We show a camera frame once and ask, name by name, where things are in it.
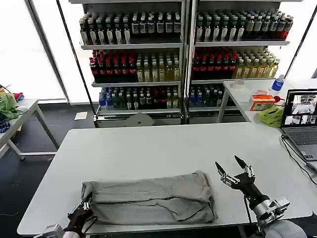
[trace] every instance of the table leg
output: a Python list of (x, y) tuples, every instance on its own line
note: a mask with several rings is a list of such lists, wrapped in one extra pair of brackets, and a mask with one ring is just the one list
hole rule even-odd
[(38, 118), (39, 122), (41, 123), (42, 127), (44, 128), (45, 132), (47, 133), (47, 135), (49, 136), (49, 138), (53, 142), (56, 149), (58, 149), (60, 144), (57, 142), (57, 140), (53, 136), (50, 128), (48, 127), (48, 124), (46, 123), (45, 116), (44, 116), (43, 112), (41, 111), (39, 105), (36, 105), (35, 115)]
[(20, 160), (24, 160), (25, 156), (21, 156), (21, 151), (18, 149), (18, 147), (15, 146), (15, 144), (11, 141), (8, 140), (8, 146), (11, 148), (11, 150), (20, 157)]
[(227, 107), (228, 99), (229, 99), (228, 90), (225, 89), (223, 97), (222, 97), (222, 102), (221, 102), (221, 105), (220, 105), (220, 109), (219, 109), (219, 114), (218, 114), (217, 121), (216, 121), (217, 123), (221, 123), (222, 122), (224, 111), (226, 110), (226, 107)]

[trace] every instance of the laptop keyboard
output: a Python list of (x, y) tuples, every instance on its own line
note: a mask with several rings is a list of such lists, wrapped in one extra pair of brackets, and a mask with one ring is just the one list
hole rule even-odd
[(288, 131), (288, 134), (297, 145), (317, 144), (317, 131)]

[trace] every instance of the orange box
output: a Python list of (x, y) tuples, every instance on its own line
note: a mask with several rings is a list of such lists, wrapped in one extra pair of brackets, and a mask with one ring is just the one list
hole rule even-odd
[(272, 95), (252, 95), (250, 111), (263, 111), (273, 106), (275, 99)]

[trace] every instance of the laptop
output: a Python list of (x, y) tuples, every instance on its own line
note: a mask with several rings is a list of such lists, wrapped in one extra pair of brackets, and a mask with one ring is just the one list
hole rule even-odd
[(317, 89), (290, 89), (281, 129), (302, 154), (304, 161), (317, 161)]

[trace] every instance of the laptop screen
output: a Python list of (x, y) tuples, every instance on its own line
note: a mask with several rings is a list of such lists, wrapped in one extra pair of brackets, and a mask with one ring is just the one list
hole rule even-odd
[(288, 90), (281, 127), (315, 126), (317, 89)]

